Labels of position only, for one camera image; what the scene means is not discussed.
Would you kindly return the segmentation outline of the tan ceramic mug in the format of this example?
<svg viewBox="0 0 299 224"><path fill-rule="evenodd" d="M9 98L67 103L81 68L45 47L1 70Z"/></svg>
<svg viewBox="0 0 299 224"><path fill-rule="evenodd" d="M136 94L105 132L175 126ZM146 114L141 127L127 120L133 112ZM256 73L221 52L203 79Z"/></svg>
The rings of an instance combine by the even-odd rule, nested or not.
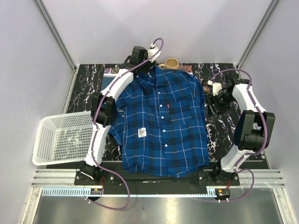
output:
<svg viewBox="0 0 299 224"><path fill-rule="evenodd" d="M170 69L170 70L177 70L179 68L179 62L175 58L168 58L162 64L158 65L161 69Z"/></svg>

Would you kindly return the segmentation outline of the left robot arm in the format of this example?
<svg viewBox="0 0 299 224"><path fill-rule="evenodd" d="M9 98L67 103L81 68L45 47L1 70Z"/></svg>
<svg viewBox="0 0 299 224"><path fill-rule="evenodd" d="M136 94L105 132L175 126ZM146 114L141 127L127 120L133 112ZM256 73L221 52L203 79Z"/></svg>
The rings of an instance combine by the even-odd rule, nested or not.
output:
<svg viewBox="0 0 299 224"><path fill-rule="evenodd" d="M91 184L97 184L101 179L98 165L101 164L105 151L106 136L111 125L116 121L116 101L124 89L133 81L134 76L141 71L150 68L160 55L160 49L151 44L147 50L141 46L135 46L130 56L119 65L119 72L113 81L93 96L91 117L93 120L93 132L88 153L80 163L80 172L85 175L85 180Z"/></svg>

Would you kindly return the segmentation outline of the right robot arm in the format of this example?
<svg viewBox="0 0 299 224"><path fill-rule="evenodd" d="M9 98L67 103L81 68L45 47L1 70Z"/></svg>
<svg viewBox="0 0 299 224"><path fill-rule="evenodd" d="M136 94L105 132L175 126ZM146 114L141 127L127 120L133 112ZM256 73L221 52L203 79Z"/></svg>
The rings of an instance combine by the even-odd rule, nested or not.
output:
<svg viewBox="0 0 299 224"><path fill-rule="evenodd" d="M255 97L249 79L228 75L225 86L212 80L203 81L209 115L219 115L236 102L241 116L234 131L234 146L207 174L207 180L223 185L238 179L239 167L250 157L260 154L270 143L275 115L267 112Z"/></svg>

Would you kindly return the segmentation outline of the blue patterned placemat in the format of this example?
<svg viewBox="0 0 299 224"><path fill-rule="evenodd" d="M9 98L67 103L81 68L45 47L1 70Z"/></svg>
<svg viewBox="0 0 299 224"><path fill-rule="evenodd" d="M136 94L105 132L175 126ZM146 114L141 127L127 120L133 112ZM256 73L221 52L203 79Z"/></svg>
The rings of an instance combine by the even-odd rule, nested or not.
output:
<svg viewBox="0 0 299 224"><path fill-rule="evenodd" d="M193 74L192 65L188 63L179 63L179 70ZM119 73L119 64L105 64L103 77L115 77Z"/></svg>

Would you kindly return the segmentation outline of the white plastic basket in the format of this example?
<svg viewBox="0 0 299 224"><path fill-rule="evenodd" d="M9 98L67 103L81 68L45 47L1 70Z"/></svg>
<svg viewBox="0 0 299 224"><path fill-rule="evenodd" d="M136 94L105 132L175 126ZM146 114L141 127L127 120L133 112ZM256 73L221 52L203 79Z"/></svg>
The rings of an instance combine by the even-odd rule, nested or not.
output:
<svg viewBox="0 0 299 224"><path fill-rule="evenodd" d="M36 133L33 164L47 166L84 160L92 133L90 111L43 118Z"/></svg>

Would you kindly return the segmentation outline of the blue plaid shirt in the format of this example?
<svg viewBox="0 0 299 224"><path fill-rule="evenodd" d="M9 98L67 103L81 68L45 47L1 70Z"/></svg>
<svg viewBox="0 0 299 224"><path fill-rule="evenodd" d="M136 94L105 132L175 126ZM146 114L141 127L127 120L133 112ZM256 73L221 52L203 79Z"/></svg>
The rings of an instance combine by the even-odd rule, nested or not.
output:
<svg viewBox="0 0 299 224"><path fill-rule="evenodd" d="M184 177L209 164L205 96L181 70L139 73L116 102L110 134L128 172Z"/></svg>

